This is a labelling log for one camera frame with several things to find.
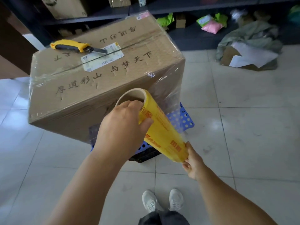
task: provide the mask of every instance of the black pants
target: black pants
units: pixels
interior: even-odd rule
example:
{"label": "black pants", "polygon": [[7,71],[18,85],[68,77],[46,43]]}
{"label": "black pants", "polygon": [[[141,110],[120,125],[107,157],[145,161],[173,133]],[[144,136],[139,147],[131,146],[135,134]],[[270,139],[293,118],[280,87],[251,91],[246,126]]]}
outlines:
{"label": "black pants", "polygon": [[175,211],[156,211],[140,219],[139,225],[190,225],[188,221]]}

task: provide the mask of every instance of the person's left hand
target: person's left hand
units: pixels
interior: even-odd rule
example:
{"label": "person's left hand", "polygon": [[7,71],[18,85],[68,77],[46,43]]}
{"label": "person's left hand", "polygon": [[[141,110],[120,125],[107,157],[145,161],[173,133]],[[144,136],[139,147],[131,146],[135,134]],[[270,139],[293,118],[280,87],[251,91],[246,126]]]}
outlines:
{"label": "person's left hand", "polygon": [[145,119],[139,125],[140,101],[126,101],[116,106],[102,121],[92,153],[108,156],[125,163],[141,146],[153,120]]}

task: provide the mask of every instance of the tiled floor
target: tiled floor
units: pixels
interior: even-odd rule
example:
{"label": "tiled floor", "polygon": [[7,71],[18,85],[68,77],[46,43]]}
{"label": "tiled floor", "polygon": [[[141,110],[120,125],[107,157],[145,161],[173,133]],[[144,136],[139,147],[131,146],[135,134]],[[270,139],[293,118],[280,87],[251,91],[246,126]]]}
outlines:
{"label": "tiled floor", "polygon": [[[300,46],[285,46],[275,71],[220,66],[215,51],[184,52],[181,102],[186,131],[217,175],[279,224],[300,222]],[[28,79],[0,80],[0,224],[41,224],[90,146],[27,124]],[[185,197],[191,225],[210,224],[197,183],[163,155],[127,162],[107,196],[100,224],[137,224],[142,193]]]}

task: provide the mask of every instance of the yellow utility knife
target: yellow utility knife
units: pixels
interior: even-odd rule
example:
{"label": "yellow utility knife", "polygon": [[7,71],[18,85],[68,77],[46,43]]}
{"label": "yellow utility knife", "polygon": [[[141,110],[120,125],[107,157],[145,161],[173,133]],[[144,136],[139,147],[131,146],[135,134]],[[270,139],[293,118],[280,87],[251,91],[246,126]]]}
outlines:
{"label": "yellow utility knife", "polygon": [[50,47],[54,50],[74,50],[80,51],[81,53],[87,52],[96,52],[100,54],[107,54],[107,50],[105,49],[97,49],[91,47],[88,43],[77,42],[73,40],[62,39],[50,44]]}

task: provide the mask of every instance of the hand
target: hand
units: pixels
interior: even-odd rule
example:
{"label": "hand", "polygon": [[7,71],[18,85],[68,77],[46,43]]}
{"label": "hand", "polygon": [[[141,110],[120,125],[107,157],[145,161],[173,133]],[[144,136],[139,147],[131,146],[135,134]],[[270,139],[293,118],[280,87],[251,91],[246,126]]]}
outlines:
{"label": "hand", "polygon": [[113,161],[125,163],[141,146],[153,120],[139,125],[140,101],[126,101],[116,106],[102,121],[93,152],[103,153]]}
{"label": "hand", "polygon": [[188,159],[183,162],[182,167],[190,178],[198,180],[200,173],[205,169],[205,164],[201,156],[193,149],[190,142],[186,143],[186,147]]}

